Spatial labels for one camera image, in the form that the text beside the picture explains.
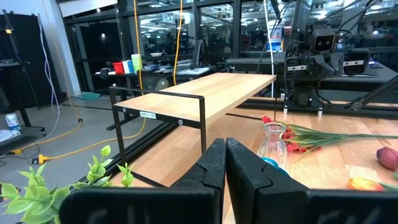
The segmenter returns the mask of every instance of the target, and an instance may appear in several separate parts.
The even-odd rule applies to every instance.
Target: orange tulip
[[[384,190],[381,184],[373,180],[368,180],[361,177],[355,177],[348,180],[347,188],[353,190],[374,190],[374,191]]]

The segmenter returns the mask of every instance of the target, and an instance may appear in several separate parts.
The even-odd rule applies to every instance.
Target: artificial plant
[[[1,196],[11,200],[3,207],[7,207],[4,214],[18,214],[24,212],[21,222],[26,224],[47,223],[54,220],[56,224],[60,223],[59,210],[63,200],[70,194],[70,188],[82,189],[85,187],[111,187],[112,183],[109,181],[110,176],[104,177],[105,167],[112,162],[112,159],[104,160],[111,153],[111,147],[105,146],[101,150],[101,159],[93,156],[93,165],[88,163],[90,170],[87,173],[87,182],[77,182],[63,188],[54,187],[49,190],[45,186],[45,180],[41,176],[45,164],[41,165],[35,173],[30,167],[30,172],[19,171],[20,174],[29,179],[28,186],[25,187],[25,195],[19,195],[19,191],[12,184],[0,182]],[[125,166],[119,166],[120,171],[124,174],[122,184],[125,187],[132,187],[134,180],[131,174],[131,169],[128,169],[127,163]]]

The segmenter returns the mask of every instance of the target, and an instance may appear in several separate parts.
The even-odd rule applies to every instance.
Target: white label
[[[150,113],[150,112],[145,112],[145,111],[140,111],[139,116],[142,116],[143,118],[156,119],[155,113]]]

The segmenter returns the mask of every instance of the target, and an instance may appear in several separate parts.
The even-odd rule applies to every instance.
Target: black metal frame
[[[168,95],[168,96],[177,96],[177,97],[184,97],[184,98],[193,98],[199,100],[199,121],[193,121],[190,119],[179,118],[159,113],[153,113],[151,111],[142,111],[133,108],[127,108],[123,106],[116,105],[116,92],[117,91],[136,91],[140,93],[153,93],[153,94],[160,94],[160,95]],[[119,150],[121,155],[121,162],[122,164],[127,162],[126,159],[126,150],[124,148],[123,143],[123,135],[121,131],[121,123],[119,119],[119,112],[134,114],[136,116],[140,116],[141,112],[152,113],[155,114],[155,118],[160,121],[165,121],[173,124],[179,124],[188,126],[191,128],[200,129],[200,139],[201,139],[201,153],[203,154],[206,151],[206,108],[205,108],[205,97],[199,95],[191,95],[191,94],[184,94],[184,93],[171,93],[166,91],[153,91],[153,90],[140,90],[140,89],[133,89],[133,88],[125,88],[125,87],[110,87],[109,93],[111,97],[111,104],[112,104],[112,111],[113,111],[113,119],[115,123],[116,129],[116,136],[118,138]]]

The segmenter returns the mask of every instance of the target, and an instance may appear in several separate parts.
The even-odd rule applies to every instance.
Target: red box
[[[124,74],[123,63],[122,62],[114,62],[113,63],[113,67],[114,67],[114,71],[116,72],[117,75]]]

